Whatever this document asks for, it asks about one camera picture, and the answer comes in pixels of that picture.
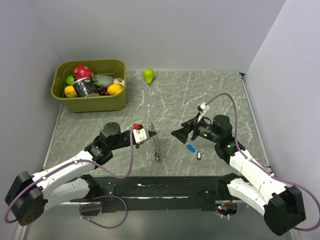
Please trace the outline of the metal disc with key rings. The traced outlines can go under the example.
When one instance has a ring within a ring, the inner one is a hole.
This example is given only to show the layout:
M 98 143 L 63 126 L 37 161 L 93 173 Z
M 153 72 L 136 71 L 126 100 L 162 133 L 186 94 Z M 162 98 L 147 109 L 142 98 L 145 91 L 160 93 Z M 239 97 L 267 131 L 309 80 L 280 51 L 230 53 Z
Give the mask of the metal disc with key rings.
M 159 138 L 158 138 L 157 130 L 156 130 L 155 125 L 154 125 L 153 122 L 151 122 L 149 124 L 148 130 L 151 131 L 151 132 L 155 132 L 155 135 L 153 135 L 151 137 L 152 146 L 153 146 L 153 149 L 154 149 L 154 159 L 155 159 L 156 162 L 161 163 L 162 162 L 162 157 L 163 157 L 162 148 L 161 148 L 160 141 L 159 141 Z

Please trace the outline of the blue tag key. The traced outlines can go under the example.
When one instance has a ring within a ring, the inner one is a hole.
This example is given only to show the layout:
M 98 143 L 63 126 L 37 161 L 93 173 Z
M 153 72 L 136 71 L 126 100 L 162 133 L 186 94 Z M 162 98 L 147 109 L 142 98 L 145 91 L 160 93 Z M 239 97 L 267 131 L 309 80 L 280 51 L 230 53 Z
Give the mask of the blue tag key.
M 191 151 L 192 153 L 195 153 L 195 152 L 196 152 L 196 148 L 193 147 L 193 146 L 190 145 L 190 144 L 187 145 L 187 148 L 188 148 L 188 150 Z

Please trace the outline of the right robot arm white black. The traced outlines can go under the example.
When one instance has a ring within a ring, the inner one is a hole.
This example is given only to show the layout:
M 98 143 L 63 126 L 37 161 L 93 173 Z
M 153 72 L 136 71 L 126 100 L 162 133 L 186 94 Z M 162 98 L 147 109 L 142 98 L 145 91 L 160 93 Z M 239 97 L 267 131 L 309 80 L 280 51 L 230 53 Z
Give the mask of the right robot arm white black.
M 230 173 L 219 180 L 218 193 L 223 199 L 236 197 L 244 201 L 263 216 L 266 225 L 278 236 L 306 220 L 301 191 L 276 180 L 252 158 L 233 136 L 228 116 L 217 115 L 212 123 L 194 117 L 181 126 L 172 131 L 172 136 L 185 144 L 192 133 L 192 141 L 202 137 L 215 143 L 219 158 L 240 173 Z

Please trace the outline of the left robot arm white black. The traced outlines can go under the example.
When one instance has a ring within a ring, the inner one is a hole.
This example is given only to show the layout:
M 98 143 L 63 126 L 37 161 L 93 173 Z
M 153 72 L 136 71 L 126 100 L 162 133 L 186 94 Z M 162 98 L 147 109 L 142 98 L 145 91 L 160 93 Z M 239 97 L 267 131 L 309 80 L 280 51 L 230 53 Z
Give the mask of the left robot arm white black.
M 4 199 L 7 204 L 4 221 L 26 226 L 46 210 L 62 203 L 76 199 L 95 200 L 100 186 L 89 173 L 100 168 L 114 178 L 127 178 L 129 172 L 116 175 L 103 166 L 113 158 L 112 151 L 139 148 L 156 135 L 156 131 L 141 124 L 121 131 L 118 123 L 107 123 L 93 142 L 72 158 L 41 172 L 29 174 L 23 171 L 18 174 Z

